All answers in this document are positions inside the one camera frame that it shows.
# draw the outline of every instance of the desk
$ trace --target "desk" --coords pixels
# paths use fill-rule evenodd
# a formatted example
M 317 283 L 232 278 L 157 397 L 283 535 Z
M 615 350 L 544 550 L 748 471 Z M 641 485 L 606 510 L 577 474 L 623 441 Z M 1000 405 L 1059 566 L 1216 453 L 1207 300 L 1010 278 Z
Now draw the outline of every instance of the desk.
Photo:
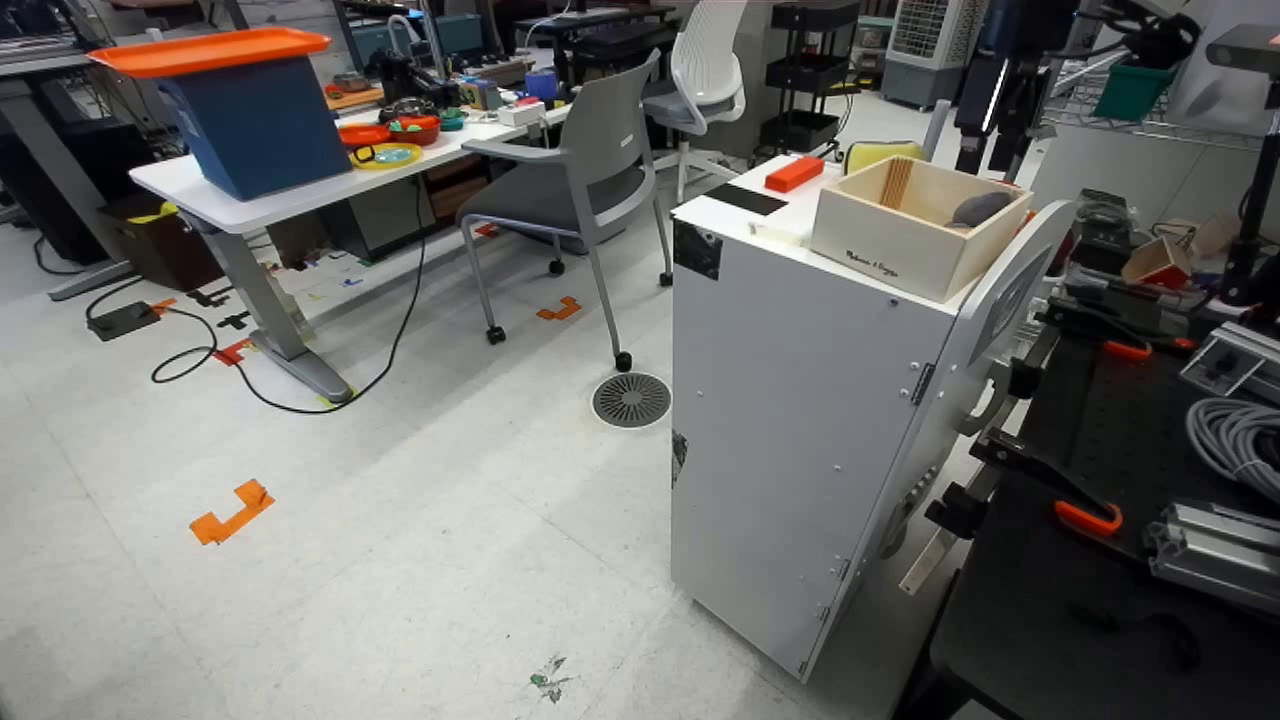
M 384 171 L 341 171 L 317 185 L 299 185 L 288 192 L 236 199 L 204 178 L 191 155 L 161 160 L 131 168 L 131 178 L 165 199 L 170 199 L 182 219 L 204 235 L 208 250 L 218 260 L 245 307 L 254 314 L 254 343 L 299 384 L 317 388 L 326 401 L 352 401 L 348 381 L 341 381 L 305 339 L 305 314 L 291 297 L 265 270 L 251 257 L 251 235 L 267 233 L 280 219 L 388 187 L 397 178 L 444 168 L 464 155 L 472 141 L 517 141 L 520 131 L 506 125 L 475 118 L 461 131 L 444 131 L 416 163 L 384 168 Z
M 1167 492 L 1230 492 L 1184 443 L 1197 397 L 1176 366 L 1059 343 L 1019 430 L 1123 502 L 1123 549 L 1141 549 Z M 969 697 L 1027 720 L 1276 714 L 1276 628 L 1112 558 L 1056 528 L 1049 502 L 1050 489 L 1000 471 L 898 714 L 948 714 Z
M 70 148 L 55 136 L 40 104 L 30 100 L 30 85 L 55 71 L 85 71 L 93 57 L 85 52 L 30 52 L 30 57 L 0 57 L 0 115 L 15 131 L 15 141 L 30 153 L 40 171 L 55 185 L 65 204 L 89 226 L 89 235 L 110 257 L 108 265 L 89 266 L 70 283 L 53 289 L 53 300 L 69 300 L 93 289 L 102 289 L 127 274 L 110 226 L 100 219 L 102 196 L 70 155 Z
M 580 85 L 582 63 L 623 63 L 633 57 L 647 57 L 659 43 L 673 43 L 675 30 L 668 29 L 668 14 L 675 6 L 598 6 L 598 12 L 559 12 L 559 14 L 529 14 L 517 20 L 517 30 L 522 38 L 537 38 L 538 30 L 551 34 L 557 46 L 557 77 L 563 81 L 563 93 Z

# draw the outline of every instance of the gray chair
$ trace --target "gray chair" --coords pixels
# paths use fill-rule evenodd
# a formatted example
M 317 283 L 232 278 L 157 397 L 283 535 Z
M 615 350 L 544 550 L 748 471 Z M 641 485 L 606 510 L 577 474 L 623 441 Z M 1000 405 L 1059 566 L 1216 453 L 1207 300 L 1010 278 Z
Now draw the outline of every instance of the gray chair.
M 592 257 L 595 292 L 606 319 L 606 343 L 615 371 L 633 371 L 633 354 L 619 346 L 615 314 L 598 266 L 598 240 L 613 225 L 626 219 L 645 204 L 656 217 L 656 240 L 662 250 L 659 289 L 673 289 L 673 246 L 668 217 L 659 208 L 656 171 L 647 163 L 645 131 L 645 85 L 659 52 L 645 63 L 586 81 L 571 100 L 571 110 L 559 131 L 559 148 L 522 148 L 522 143 L 468 143 L 468 153 L 511 160 L 517 168 L 491 178 L 461 208 L 464 245 L 472 257 L 472 274 L 479 289 L 487 343 L 505 339 L 505 327 L 491 319 L 487 278 L 479 266 L 475 225 L 500 225 L 529 235 L 551 240 L 551 274 L 563 270 L 559 245 L 580 240 Z

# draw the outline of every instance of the white floor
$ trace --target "white floor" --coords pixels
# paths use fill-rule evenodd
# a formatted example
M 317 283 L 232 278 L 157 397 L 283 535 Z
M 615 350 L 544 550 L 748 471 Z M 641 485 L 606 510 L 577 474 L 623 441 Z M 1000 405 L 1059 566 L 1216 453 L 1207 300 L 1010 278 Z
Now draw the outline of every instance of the white floor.
M 635 366 L 668 381 L 651 226 L 605 265 Z M 407 266 L 283 274 L 342 377 L 379 366 Z M 214 364 L 146 384 L 201 327 L 169 314 L 100 343 L 89 300 L 47 302 L 30 235 L 0 226 L 0 720 L 838 714 L 668 580 L 668 423 L 592 414 L 606 343 L 586 265 L 551 278 L 538 246 L 506 245 L 491 270 L 505 346 L 479 336 L 464 257 L 438 257 L 393 381 L 299 420 Z M 582 310 L 537 319 L 559 297 Z M 312 405 L 265 354 L 247 366 Z M 277 502 L 201 549 L 186 520 L 232 510 L 247 474 Z M 557 657 L 548 699 L 531 670 Z

